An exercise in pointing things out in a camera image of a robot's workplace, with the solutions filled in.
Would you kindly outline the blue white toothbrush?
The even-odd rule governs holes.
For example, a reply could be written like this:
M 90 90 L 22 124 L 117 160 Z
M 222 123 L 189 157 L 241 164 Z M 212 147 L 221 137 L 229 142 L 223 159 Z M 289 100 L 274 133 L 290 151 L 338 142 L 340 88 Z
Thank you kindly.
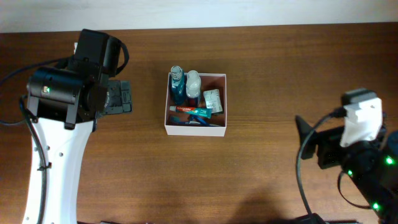
M 186 126 L 200 126 L 200 125 L 197 125 L 197 124 L 186 124 L 187 121 L 188 121 L 188 118 L 187 118 L 186 121 L 182 121 L 177 116 L 171 116 L 170 117 L 170 122 L 173 123 L 173 124 L 186 125 Z M 206 126 L 206 127 L 219 127 L 219 125 L 210 123 L 210 126 Z

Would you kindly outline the teal mouthwash bottle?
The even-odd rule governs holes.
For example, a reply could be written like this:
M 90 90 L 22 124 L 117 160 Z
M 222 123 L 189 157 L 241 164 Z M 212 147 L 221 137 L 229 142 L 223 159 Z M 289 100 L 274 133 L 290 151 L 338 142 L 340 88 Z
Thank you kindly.
M 176 105 L 182 105 L 186 99 L 185 74 L 178 65 L 170 69 L 170 89 Z

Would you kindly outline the blue disposable razor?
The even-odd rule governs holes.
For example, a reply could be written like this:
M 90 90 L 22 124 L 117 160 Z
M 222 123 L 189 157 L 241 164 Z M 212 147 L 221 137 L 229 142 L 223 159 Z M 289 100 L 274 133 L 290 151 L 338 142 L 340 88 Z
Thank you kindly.
M 194 115 L 194 114 L 191 114 L 188 117 L 188 121 L 186 122 L 186 124 L 197 124 L 197 125 L 200 125 L 200 126 L 210 126 L 210 123 L 205 121 L 200 116 L 197 116 L 197 115 Z

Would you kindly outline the clear pump soap bottle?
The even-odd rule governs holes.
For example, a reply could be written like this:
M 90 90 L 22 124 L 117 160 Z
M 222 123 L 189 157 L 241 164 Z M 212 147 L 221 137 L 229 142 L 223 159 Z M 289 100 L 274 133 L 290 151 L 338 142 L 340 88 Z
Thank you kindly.
M 187 73 L 186 95 L 190 107 L 198 107 L 201 101 L 201 78 L 196 70 Z

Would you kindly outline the green white toothpaste tube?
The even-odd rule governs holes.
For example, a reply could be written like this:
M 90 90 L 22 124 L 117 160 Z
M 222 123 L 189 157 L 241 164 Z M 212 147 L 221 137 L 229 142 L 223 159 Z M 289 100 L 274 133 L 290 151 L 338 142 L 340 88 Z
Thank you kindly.
M 186 106 L 169 106 L 170 111 L 178 113 L 186 113 L 195 116 L 202 116 L 205 118 L 211 118 L 212 110 L 207 108 L 193 108 Z

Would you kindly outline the green soap bar box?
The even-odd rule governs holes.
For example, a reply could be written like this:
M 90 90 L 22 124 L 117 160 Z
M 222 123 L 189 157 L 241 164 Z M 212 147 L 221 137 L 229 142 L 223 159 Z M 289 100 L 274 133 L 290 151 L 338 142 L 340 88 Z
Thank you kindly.
M 219 89 L 204 91 L 203 96 L 206 107 L 211 110 L 212 114 L 223 112 Z

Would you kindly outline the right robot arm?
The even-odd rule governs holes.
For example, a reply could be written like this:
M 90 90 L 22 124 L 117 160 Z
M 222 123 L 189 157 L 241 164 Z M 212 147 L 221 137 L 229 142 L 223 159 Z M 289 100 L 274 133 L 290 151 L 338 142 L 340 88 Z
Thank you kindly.
M 318 157 L 321 169 L 341 167 L 338 178 L 348 175 L 380 223 L 397 223 L 397 132 L 386 133 L 382 100 L 375 91 L 360 88 L 341 97 L 341 107 L 314 126 L 296 116 L 300 148 L 295 171 L 307 214 L 295 223 L 323 223 L 313 213 L 301 181 L 301 161 Z

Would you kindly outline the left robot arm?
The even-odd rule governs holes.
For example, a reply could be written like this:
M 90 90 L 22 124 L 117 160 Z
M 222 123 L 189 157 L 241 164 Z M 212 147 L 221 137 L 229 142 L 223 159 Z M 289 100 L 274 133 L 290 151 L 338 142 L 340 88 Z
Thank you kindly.
M 103 116 L 133 111 L 130 83 L 116 79 L 128 61 L 121 40 L 84 29 L 73 55 L 35 66 L 20 100 L 32 138 L 24 223 L 76 223 L 90 134 Z

